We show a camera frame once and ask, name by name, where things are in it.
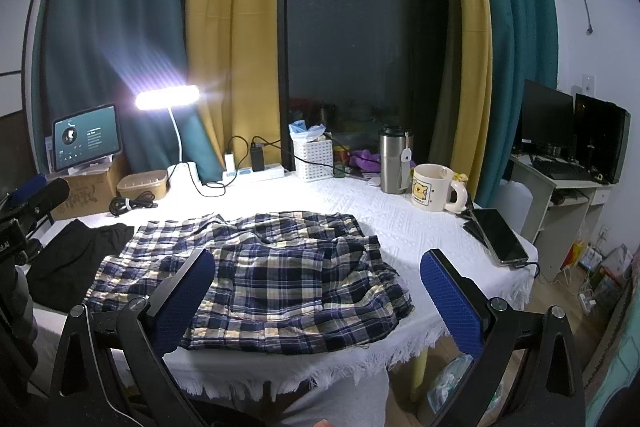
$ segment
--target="black cloth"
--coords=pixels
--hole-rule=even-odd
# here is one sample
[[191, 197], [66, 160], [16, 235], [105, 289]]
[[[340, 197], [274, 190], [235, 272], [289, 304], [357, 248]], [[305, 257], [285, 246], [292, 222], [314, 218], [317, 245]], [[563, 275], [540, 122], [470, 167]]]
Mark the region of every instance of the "black cloth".
[[119, 256], [133, 227], [116, 223], [92, 229], [78, 219], [66, 225], [31, 263], [27, 273], [34, 301], [68, 313], [82, 303], [102, 260]]

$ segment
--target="cardboard box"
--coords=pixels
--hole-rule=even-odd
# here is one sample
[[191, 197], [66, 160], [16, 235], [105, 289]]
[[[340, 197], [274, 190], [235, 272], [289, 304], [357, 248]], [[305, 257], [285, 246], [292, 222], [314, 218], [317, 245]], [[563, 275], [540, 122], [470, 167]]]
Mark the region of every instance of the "cardboard box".
[[118, 182], [127, 174], [129, 164], [120, 154], [113, 158], [112, 163], [93, 165], [70, 176], [59, 176], [69, 184], [69, 197], [52, 211], [51, 216], [59, 221], [109, 212], [109, 203], [116, 196]]

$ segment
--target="mug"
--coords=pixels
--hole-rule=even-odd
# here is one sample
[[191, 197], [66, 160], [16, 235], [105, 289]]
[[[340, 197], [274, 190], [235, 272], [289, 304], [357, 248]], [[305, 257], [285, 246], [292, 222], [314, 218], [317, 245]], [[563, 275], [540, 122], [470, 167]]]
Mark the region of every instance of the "mug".
[[[454, 179], [455, 172], [443, 165], [423, 163], [414, 169], [411, 200], [415, 206], [430, 212], [448, 210], [459, 214], [466, 207], [466, 187]], [[449, 187], [458, 195], [455, 203], [449, 203]]]

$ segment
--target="mug handle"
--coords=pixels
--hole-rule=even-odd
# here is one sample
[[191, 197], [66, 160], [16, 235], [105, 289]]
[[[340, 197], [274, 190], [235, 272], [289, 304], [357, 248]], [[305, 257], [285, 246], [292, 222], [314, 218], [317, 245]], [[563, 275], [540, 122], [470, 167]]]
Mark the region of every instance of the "mug handle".
[[458, 199], [455, 203], [447, 203], [444, 206], [444, 209], [448, 210], [449, 212], [453, 212], [454, 214], [459, 214], [466, 208], [466, 198], [468, 197], [466, 193], [466, 187], [465, 184], [457, 180], [453, 180], [451, 182], [451, 187], [458, 195]]

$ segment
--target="yellow table leg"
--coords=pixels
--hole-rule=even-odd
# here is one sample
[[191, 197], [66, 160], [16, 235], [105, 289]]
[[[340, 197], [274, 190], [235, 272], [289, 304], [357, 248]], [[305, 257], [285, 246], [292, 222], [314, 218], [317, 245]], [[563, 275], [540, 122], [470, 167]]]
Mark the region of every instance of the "yellow table leg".
[[409, 398], [412, 402], [415, 402], [420, 398], [418, 390], [420, 389], [424, 379], [424, 368], [427, 367], [428, 349], [428, 347], [425, 347], [420, 355], [414, 358], [414, 372], [411, 375], [411, 389], [409, 394]]

